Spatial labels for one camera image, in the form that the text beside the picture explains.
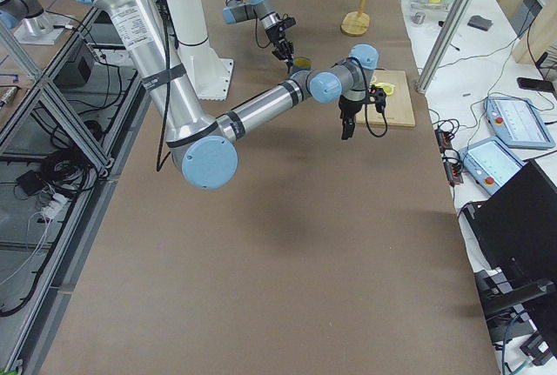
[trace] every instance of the wooden mug tree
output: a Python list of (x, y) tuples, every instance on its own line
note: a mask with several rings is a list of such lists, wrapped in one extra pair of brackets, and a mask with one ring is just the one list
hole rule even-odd
[(346, 14), (340, 30), (347, 36), (363, 36), (369, 28), (369, 16), (364, 12), (366, 0), (359, 0), (357, 11)]

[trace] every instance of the white table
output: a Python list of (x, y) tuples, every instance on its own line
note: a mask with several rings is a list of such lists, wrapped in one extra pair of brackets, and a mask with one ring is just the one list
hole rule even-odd
[[(415, 9), (412, 8), (412, 0), (400, 1), (408, 36), (412, 41), (416, 65), (420, 69), (425, 65), (439, 35), (438, 21), (445, 20), (447, 13)], [(417, 25), (412, 21), (412, 16), (418, 10), (426, 13), (426, 21), (422, 25)], [(468, 19), (476, 14), (493, 21), (493, 26), (489, 31), (478, 30), (466, 25)], [(516, 33), (496, 0), (473, 0), (452, 41), (452, 44), (460, 50), (449, 47), (440, 65), (449, 64), (463, 57), (488, 55), (494, 50), (510, 44), (515, 38)], [(470, 110), (470, 105), (479, 102), (491, 90), (491, 93), (501, 92), (515, 97), (528, 97), (536, 107), (541, 109), (551, 108), (551, 110), (544, 110), (540, 113), (544, 121), (557, 120), (557, 108), (555, 107), (557, 103), (552, 94), (544, 92), (544, 98), (537, 92), (519, 89), (516, 83), (517, 77), (541, 78), (541, 76), (533, 65), (517, 64), (512, 57), (508, 58), (516, 43), (518, 43), (518, 40), (490, 57), (475, 57), (439, 69), (426, 92), (430, 108), (437, 111), (441, 119), (457, 118), (461, 124), (473, 126), (475, 119)], [(476, 104), (474, 106), (476, 117), (481, 117), (482, 105)], [(436, 114), (432, 113), (432, 121), (436, 120), (438, 120)], [(549, 125), (548, 128), (557, 140), (557, 124)], [(476, 128), (457, 132), (453, 140), (453, 147), (459, 150), (468, 144), (478, 142), (492, 135), (493, 132), (487, 125), (486, 119), (483, 118), (477, 132)], [(515, 150), (514, 152), (522, 159), (544, 153), (544, 151), (533, 150)], [(539, 159), (538, 163), (547, 175), (557, 183), (557, 153)], [(457, 210), (469, 201), (481, 201), (488, 198), (487, 193), (466, 173), (464, 174), (464, 180), (464, 184), (455, 188), (454, 206)], [(490, 267), (464, 218), (460, 219), (460, 228), (466, 241), (466, 249), (473, 270), (489, 270)], [(525, 360), (525, 355), (520, 351), (519, 346), (526, 339), (527, 336), (516, 338), (507, 345), (505, 360), (513, 369)], [(496, 352), (496, 356), (500, 361), (499, 352)], [(557, 373), (557, 359), (552, 358), (542, 367), (535, 367), (530, 364), (521, 373), (525, 375), (554, 375)]]

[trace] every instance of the computer monitor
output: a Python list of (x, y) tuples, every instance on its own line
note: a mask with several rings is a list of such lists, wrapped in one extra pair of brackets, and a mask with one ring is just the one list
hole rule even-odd
[[(543, 278), (557, 284), (557, 187), (535, 161), (482, 204), (473, 229), (487, 262), (514, 289)], [(557, 293), (523, 305), (557, 356)]]

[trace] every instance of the blue cable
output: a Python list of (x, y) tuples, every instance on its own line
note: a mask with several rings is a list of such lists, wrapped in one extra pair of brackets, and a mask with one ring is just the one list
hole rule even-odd
[[(516, 323), (519, 317), (524, 313), (526, 313), (526, 310), (522, 310), (516, 316), (514, 316), (513, 319), (508, 323), (507, 328), (505, 329), (505, 335), (503, 336), (503, 346), (501, 348), (501, 374), (502, 375), (506, 375), (505, 346), (507, 345), (508, 334), (511, 331), (511, 327), (513, 327), (513, 325)], [(519, 370), (522, 371), (522, 369), (524, 369), (524, 366), (526, 366), (525, 363), (527, 364), (527, 362), (523, 362), (522, 365), (519, 366), (519, 368), (513, 371), (510, 375), (515, 375), (516, 373), (519, 372)]]

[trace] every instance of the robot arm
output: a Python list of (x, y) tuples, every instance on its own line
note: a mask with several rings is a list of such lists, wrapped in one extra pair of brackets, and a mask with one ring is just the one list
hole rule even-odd
[(228, 24), (241, 23), (258, 18), (265, 28), (267, 38), (274, 49), (272, 54), (286, 63), (288, 70), (292, 67), (294, 45), (286, 38), (286, 29), (296, 24), (293, 17), (280, 17), (271, 0), (226, 0), (223, 17)]
[(232, 178), (238, 165), (232, 142), (308, 97), (328, 103), (345, 95), (361, 107), (379, 57), (372, 46), (357, 45), (350, 57), (331, 69), (298, 72), (215, 118), (203, 111), (176, 50), (165, 45), (164, 26), (154, 0), (91, 1), (111, 17), (144, 87), (165, 119), (165, 141), (174, 164), (190, 183), (204, 189), (218, 188)]
[(31, 36), (41, 36), (53, 30), (52, 22), (38, 0), (0, 0), (0, 20), (13, 29), (23, 20)]

